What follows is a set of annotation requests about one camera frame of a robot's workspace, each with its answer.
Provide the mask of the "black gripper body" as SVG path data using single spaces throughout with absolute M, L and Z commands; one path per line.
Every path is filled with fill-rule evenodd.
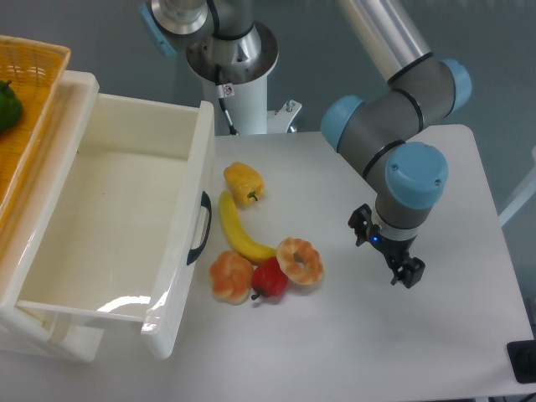
M 387 224 L 371 224 L 367 228 L 367 240 L 392 271 L 416 271 L 418 263 L 410 256 L 410 247 L 417 233 L 417 228 L 396 229 Z

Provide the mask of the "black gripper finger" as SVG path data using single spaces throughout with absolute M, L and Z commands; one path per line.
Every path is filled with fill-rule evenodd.
M 394 276 L 391 285 L 402 284 L 405 288 L 410 289 L 416 285 L 422 278 L 425 271 L 425 262 L 417 257 L 408 257 L 404 260 L 401 267 L 394 270 Z
M 373 226 L 371 214 L 371 208 L 367 204 L 363 204 L 355 209 L 348 219 L 348 227 L 353 230 L 356 236 L 356 246 L 370 241 Z

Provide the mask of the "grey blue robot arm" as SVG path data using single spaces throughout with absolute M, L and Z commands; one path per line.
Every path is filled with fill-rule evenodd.
M 463 106 L 472 81 L 463 65 L 433 55 L 399 2 L 342 1 L 340 8 L 389 91 L 371 103 L 354 95 L 335 101 L 321 132 L 376 193 L 373 205 L 349 218 L 357 243 L 373 246 L 394 282 L 412 287 L 425 264 L 410 247 L 448 177 L 443 154 L 414 137 Z M 217 134 L 289 131 L 299 107 L 267 108 L 279 51 L 274 34 L 254 20 L 252 2 L 146 1 L 139 12 L 162 53 L 186 54 L 214 106 Z

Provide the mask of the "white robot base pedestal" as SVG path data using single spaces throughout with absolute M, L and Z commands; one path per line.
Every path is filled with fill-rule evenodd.
M 297 100 L 279 109 L 268 107 L 268 77 L 279 49 L 275 35 L 262 23 L 238 39 L 214 35 L 186 50 L 191 70 L 202 83 L 204 99 L 214 106 L 217 136 L 294 132 L 302 110 Z

